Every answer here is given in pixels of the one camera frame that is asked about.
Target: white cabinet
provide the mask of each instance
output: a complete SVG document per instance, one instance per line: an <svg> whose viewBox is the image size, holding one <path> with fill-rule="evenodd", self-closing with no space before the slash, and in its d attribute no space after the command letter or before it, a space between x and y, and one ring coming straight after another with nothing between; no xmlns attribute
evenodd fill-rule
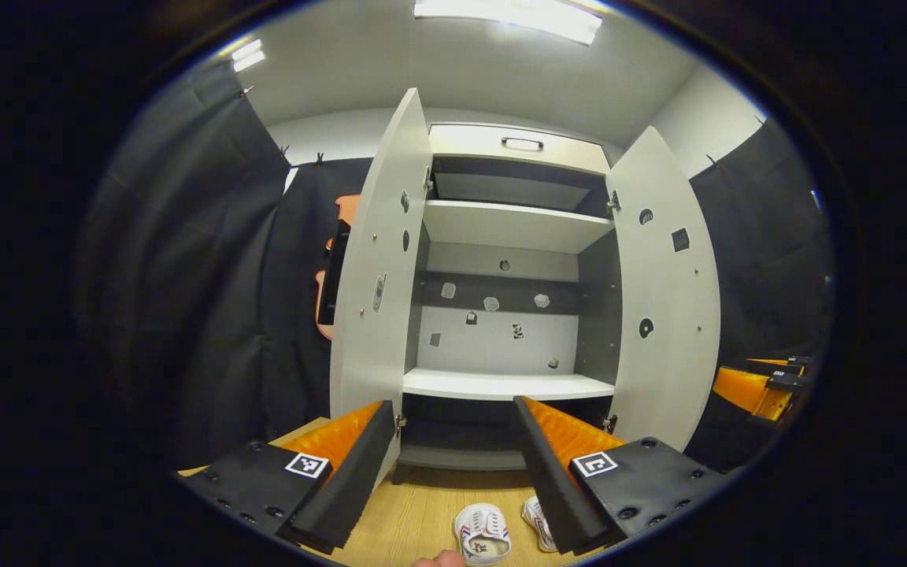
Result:
<svg viewBox="0 0 907 567"><path fill-rule="evenodd" d="M472 176L515 179L515 189L450 196ZM570 187L583 197L562 198ZM655 130L609 169L598 145L547 132L430 132L411 89L368 172L342 265L331 416L413 402L381 477L399 458L521 467L488 417L514 395L591 423L617 415L618 437L682 450L712 384L719 308L702 212Z"/></svg>

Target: black circular sticker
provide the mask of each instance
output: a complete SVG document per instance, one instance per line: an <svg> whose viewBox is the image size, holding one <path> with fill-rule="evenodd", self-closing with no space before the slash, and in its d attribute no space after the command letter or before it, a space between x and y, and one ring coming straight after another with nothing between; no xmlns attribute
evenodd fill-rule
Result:
<svg viewBox="0 0 907 567"><path fill-rule="evenodd" d="M653 322L649 318L641 320L639 323L639 336L646 338L653 331Z"/></svg>

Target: drawer handle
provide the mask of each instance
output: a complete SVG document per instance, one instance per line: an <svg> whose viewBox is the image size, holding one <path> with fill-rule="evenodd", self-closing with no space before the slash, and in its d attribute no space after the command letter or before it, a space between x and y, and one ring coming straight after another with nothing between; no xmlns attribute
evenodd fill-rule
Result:
<svg viewBox="0 0 907 567"><path fill-rule="evenodd" d="M503 145L508 146L507 142L510 140L525 141L526 143L536 143L537 151L544 150L544 142L540 140L528 140L528 139L503 139Z"/></svg>

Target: white sneaker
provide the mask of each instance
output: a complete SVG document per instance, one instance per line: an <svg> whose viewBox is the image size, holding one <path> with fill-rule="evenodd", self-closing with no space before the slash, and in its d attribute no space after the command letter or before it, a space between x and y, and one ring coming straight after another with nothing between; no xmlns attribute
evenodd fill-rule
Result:
<svg viewBox="0 0 907 567"><path fill-rule="evenodd" d="M476 503L465 507L453 520L453 533L468 565L494 565L510 553L510 532L496 506Z"/></svg>
<svg viewBox="0 0 907 567"><path fill-rule="evenodd" d="M532 496L523 503L520 517L537 531L537 547L541 548L541 551L547 553L558 551L554 539L551 539L551 531L548 530L548 520L544 519L544 513L541 512L541 503L537 502L537 496Z"/></svg>

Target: human hand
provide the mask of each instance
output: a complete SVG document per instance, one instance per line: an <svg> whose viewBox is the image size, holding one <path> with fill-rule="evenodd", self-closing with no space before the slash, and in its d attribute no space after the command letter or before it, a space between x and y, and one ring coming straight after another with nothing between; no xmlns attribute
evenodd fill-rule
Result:
<svg viewBox="0 0 907 567"><path fill-rule="evenodd" d="M463 555L456 551L444 549L432 559L423 557L415 561L411 564L411 567L465 567L465 565L467 565L467 561L464 560Z"/></svg>

